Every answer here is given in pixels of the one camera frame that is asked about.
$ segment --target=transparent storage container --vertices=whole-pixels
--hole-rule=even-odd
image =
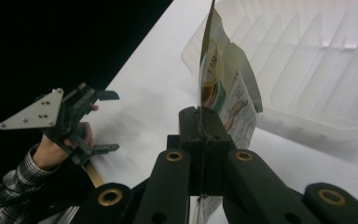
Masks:
[[[255,72],[259,128],[300,142],[358,139],[358,0],[220,0],[215,8]],[[195,81],[204,27],[182,54]]]

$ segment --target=black background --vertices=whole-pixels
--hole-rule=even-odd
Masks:
[[[53,89],[104,90],[171,2],[0,0],[0,121]],[[40,138],[0,130],[0,182]]]

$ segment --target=white table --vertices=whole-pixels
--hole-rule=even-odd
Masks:
[[[83,118],[91,123],[96,144],[120,144],[118,151],[91,159],[104,182],[132,188],[148,178],[167,135],[178,134],[179,111],[197,105],[198,82],[181,57],[210,4],[174,0],[107,87],[120,100],[98,102],[99,111]],[[258,128],[249,149],[292,189],[304,192],[310,183],[327,182],[358,199],[358,155],[327,154]],[[209,223],[227,223],[221,208]]]

